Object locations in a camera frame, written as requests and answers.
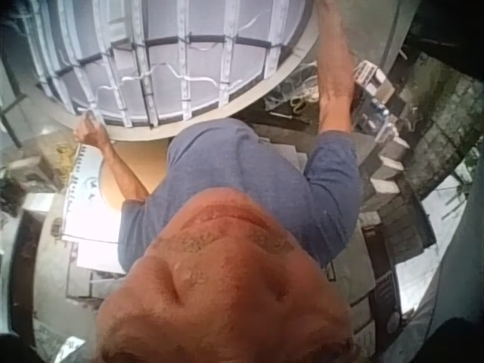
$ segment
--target blue t-shirt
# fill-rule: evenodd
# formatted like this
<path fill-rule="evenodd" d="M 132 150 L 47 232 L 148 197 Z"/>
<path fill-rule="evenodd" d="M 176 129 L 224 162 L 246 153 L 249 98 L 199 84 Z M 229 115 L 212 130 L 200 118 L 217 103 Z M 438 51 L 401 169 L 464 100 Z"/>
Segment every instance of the blue t-shirt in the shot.
<path fill-rule="evenodd" d="M 360 207 L 355 148 L 344 132 L 324 132 L 304 174 L 236 119 L 191 126 L 168 149 L 166 177 L 145 203 L 123 204 L 119 262 L 128 271 L 195 194 L 234 188 L 251 196 L 321 267 L 350 239 Z"/>

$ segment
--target stone wall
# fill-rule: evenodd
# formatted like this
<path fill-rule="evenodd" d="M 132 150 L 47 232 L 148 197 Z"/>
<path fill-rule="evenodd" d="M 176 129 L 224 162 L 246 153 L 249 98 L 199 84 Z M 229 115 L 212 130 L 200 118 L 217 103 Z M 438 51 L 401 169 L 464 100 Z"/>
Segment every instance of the stone wall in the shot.
<path fill-rule="evenodd" d="M 462 161 L 484 132 L 484 85 L 425 55 L 402 92 L 410 131 L 405 177 L 425 198 Z"/>

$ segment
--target man's hand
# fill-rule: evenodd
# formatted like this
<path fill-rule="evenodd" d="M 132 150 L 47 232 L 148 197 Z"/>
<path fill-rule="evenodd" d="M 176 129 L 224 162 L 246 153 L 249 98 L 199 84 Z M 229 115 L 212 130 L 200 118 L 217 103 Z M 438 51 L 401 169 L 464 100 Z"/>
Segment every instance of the man's hand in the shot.
<path fill-rule="evenodd" d="M 100 151 L 111 146 L 106 128 L 87 113 L 81 116 L 81 122 L 74 131 L 74 138 L 80 143 L 97 147 Z"/>

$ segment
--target shirt sleeve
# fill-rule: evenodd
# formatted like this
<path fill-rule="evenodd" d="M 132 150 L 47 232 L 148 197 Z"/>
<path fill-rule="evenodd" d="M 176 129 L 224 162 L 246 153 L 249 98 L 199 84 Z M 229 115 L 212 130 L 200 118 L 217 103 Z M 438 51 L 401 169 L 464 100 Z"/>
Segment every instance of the shirt sleeve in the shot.
<path fill-rule="evenodd" d="M 121 209 L 121 226 L 118 238 L 118 260 L 128 272 L 137 259 L 143 256 L 150 241 L 144 228 L 145 204 L 126 200 Z"/>
<path fill-rule="evenodd" d="M 345 132 L 319 136 L 304 175 L 311 188 L 315 219 L 324 245 L 318 260 L 329 263 L 346 247 L 355 230 L 361 204 L 361 182 L 355 146 Z"/>

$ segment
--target man's left arm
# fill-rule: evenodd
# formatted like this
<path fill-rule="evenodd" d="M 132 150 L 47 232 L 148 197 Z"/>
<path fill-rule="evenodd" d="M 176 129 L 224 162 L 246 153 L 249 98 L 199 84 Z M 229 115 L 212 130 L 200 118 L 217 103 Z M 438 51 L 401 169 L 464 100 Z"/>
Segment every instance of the man's left arm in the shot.
<path fill-rule="evenodd" d="M 126 200 L 146 201 L 150 194 L 135 173 L 114 150 L 103 125 L 85 114 L 74 132 L 74 136 L 77 141 L 99 149 L 103 154 L 104 162 L 113 173 L 114 180 L 116 180 L 119 190 Z"/>
<path fill-rule="evenodd" d="M 118 237 L 118 259 L 127 272 L 143 256 L 151 242 L 146 229 L 145 202 L 149 197 L 146 187 L 114 149 L 103 125 L 84 115 L 74 132 L 78 142 L 96 147 L 113 173 L 116 183 L 126 199 L 121 211 Z"/>

